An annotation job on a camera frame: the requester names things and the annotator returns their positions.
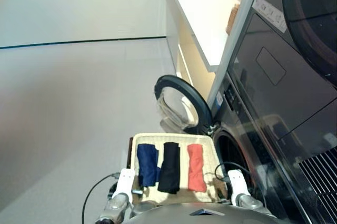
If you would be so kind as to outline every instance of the red folded cloth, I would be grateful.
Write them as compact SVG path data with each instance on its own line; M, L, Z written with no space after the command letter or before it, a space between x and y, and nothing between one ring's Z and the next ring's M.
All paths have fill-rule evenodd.
M189 190L206 192L206 183L202 173L202 167L204 166L202 145L190 144L187 146L187 151L190 156Z

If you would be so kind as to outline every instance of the black folded cloth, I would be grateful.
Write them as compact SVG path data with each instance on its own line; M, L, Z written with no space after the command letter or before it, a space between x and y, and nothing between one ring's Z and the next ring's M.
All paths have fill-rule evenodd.
M180 148L178 143L164 144L164 161L159 175L158 191L176 194L180 183Z

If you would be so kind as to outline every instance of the baseboard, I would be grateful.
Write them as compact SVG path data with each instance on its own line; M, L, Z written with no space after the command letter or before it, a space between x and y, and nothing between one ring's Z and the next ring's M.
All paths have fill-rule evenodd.
M107 38L107 39L103 39L103 40L48 42L48 43L36 43L36 44L15 45L15 46L2 46L2 47L0 47L0 49L28 47L28 46L59 45L59 44L69 44L69 43L84 43L84 42L150 40L150 39L154 39L154 38L166 38L166 36L138 37L138 38Z

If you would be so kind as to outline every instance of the washing machine drum opening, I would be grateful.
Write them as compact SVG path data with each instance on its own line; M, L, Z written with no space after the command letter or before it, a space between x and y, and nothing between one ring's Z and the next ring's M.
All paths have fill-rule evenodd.
M214 143L221 162L234 162L248 169L246 160L235 138L227 131L221 130L215 133ZM226 164L223 171L235 170L237 166ZM250 182L250 177L244 174L246 182Z

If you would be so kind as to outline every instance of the vent grille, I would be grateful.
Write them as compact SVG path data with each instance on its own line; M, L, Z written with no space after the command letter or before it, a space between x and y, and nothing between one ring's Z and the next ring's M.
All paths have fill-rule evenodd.
M337 222L337 147L304 160L299 166L316 192L320 205Z

